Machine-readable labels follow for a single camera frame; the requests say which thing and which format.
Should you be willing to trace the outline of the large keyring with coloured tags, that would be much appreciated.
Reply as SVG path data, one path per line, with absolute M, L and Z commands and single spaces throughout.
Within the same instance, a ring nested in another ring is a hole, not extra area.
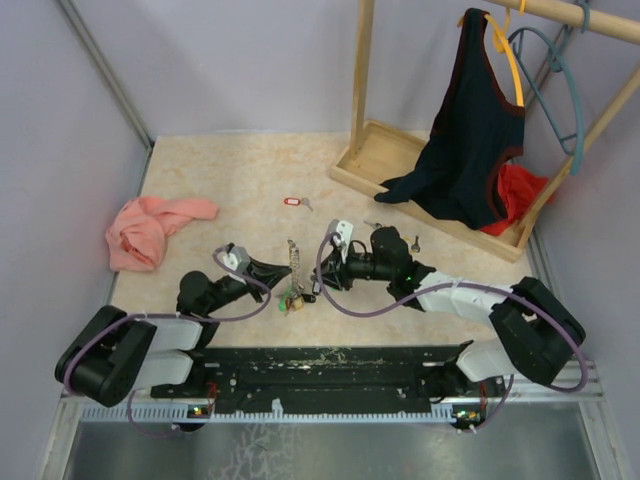
M 314 304 L 316 296 L 313 293 L 306 293 L 300 281 L 300 251 L 298 245 L 292 240 L 287 240 L 288 259 L 290 267 L 290 285 L 280 296 L 279 310 L 288 315 L 301 310 L 306 304 Z

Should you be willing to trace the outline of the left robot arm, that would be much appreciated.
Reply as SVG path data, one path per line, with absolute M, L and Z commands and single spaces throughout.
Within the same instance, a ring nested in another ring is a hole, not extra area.
M 54 378 L 68 393 L 104 407 L 161 385 L 174 385 L 189 397 L 201 394 L 208 373 L 194 364 L 195 350 L 208 345 L 221 323 L 264 310 L 272 289 L 292 273 L 287 265 L 260 262 L 236 247 L 217 263 L 227 274 L 216 281 L 201 271 L 182 277 L 174 313 L 101 307 L 58 360 Z

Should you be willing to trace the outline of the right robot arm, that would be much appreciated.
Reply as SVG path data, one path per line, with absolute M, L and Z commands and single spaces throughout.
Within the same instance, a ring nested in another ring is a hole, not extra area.
M 448 387 L 470 395 L 482 380 L 520 374 L 529 381 L 560 391 L 555 380 L 575 359 L 580 377 L 574 391 L 589 378 L 580 347 L 586 332 L 579 321 L 539 279 L 525 276 L 513 285 L 497 286 L 445 274 L 415 260 L 408 244 L 393 227 L 371 233 L 371 248 L 358 252 L 353 226 L 333 220 L 316 254 L 313 280 L 328 296 L 348 291 L 357 280 L 383 281 L 394 301 L 367 312 L 373 318 L 399 307 L 423 313 L 446 313 L 483 324 L 495 333 L 488 341 L 463 346 L 447 370 Z M 324 247 L 330 246 L 330 252 Z

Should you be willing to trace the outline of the key with long red tag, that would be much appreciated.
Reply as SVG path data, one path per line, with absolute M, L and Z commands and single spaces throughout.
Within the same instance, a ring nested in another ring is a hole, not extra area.
M 372 229 L 377 230 L 383 228 L 385 225 L 379 222 L 371 222 L 368 220 L 363 221 L 366 225 L 370 226 Z

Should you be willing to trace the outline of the wooden clothes rack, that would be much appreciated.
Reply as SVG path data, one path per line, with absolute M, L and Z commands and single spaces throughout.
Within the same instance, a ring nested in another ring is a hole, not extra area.
M 585 11 L 577 4 L 562 1 L 502 1 L 500 4 L 569 27 L 583 27 L 587 31 L 610 38 L 639 43 L 639 23 L 635 20 L 594 9 Z M 368 197 L 374 197 L 383 191 L 380 182 L 384 179 L 407 173 L 425 145 L 424 140 L 409 133 L 365 118 L 374 5 L 373 1 L 358 3 L 350 143 L 337 164 L 329 171 L 330 178 Z M 589 150 L 638 88 L 639 72 L 634 71 L 588 132 L 578 134 L 575 151 L 568 155 L 557 173 L 547 182 L 523 218 L 501 235 L 491 236 L 474 231 L 460 222 L 437 220 L 413 202 L 400 204 L 397 209 L 494 256 L 510 262 L 516 261 L 524 252 L 540 210 L 577 167 L 578 156 Z

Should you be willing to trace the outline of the pink crumpled cloth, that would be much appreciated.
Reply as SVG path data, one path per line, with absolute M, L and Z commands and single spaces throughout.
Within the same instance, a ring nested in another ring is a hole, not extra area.
M 199 198 L 136 197 L 127 202 L 105 233 L 112 271 L 150 272 L 164 261 L 170 236 L 190 222 L 213 221 L 219 207 Z

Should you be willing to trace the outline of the red cloth in rack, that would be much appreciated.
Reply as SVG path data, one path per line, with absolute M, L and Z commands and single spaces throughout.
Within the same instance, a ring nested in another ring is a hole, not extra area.
M 497 189 L 506 208 L 506 218 L 482 227 L 481 231 L 491 236 L 500 236 L 525 215 L 548 181 L 547 177 L 537 176 L 520 165 L 503 165 Z

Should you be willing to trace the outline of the dark navy tank top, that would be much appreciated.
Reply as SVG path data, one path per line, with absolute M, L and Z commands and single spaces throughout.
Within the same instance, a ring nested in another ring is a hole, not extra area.
M 378 203 L 414 202 L 438 220 L 499 236 L 510 226 L 500 172 L 523 153 L 525 109 L 502 92 L 485 48 L 488 13 L 470 8 L 443 103 L 412 171 L 381 183 Z

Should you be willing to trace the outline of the blue-grey clothes hanger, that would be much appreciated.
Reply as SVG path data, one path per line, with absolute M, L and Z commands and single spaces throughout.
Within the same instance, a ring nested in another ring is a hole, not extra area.
M 575 28 L 563 25 L 552 39 L 535 27 L 520 27 L 509 36 L 510 46 L 529 87 L 528 106 L 545 115 L 562 152 L 571 160 L 569 174 L 576 175 L 582 166 L 586 148 L 586 125 L 583 104 L 575 75 L 565 57 L 565 50 Z M 525 52 L 533 42 L 544 49 L 544 63 L 537 72 L 528 67 Z

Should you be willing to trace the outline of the yellow clothes hanger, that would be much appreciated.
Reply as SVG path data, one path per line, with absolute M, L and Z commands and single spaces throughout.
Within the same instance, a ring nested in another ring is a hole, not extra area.
M 493 43 L 494 48 L 498 53 L 504 54 L 507 58 L 513 86 L 515 93 L 516 105 L 518 107 L 524 106 L 524 93 L 522 87 L 522 80 L 520 76 L 518 62 L 516 60 L 515 54 L 511 49 L 509 40 L 507 38 L 507 30 L 511 23 L 511 10 L 506 7 L 505 8 L 505 21 L 504 24 L 501 25 L 491 14 L 486 13 L 484 15 L 487 23 L 493 29 Z

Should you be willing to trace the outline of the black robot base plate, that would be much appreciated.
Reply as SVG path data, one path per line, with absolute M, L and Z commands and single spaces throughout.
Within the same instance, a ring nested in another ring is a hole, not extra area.
M 202 399 L 192 419 L 398 420 L 477 427 L 506 390 L 497 374 L 473 381 L 459 346 L 215 347 L 192 353 L 180 385 L 152 388 L 162 400 Z

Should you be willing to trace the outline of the grey wall corner rail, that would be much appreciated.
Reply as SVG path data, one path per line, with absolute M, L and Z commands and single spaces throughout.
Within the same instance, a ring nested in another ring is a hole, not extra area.
M 70 0 L 54 0 L 53 3 L 67 22 L 72 33 L 80 42 L 90 63 L 95 68 L 125 121 L 133 129 L 144 147 L 147 150 L 152 150 L 155 141 L 152 139 L 141 114 L 134 105 L 134 102 L 118 78 L 106 55 L 103 53 L 77 6 Z

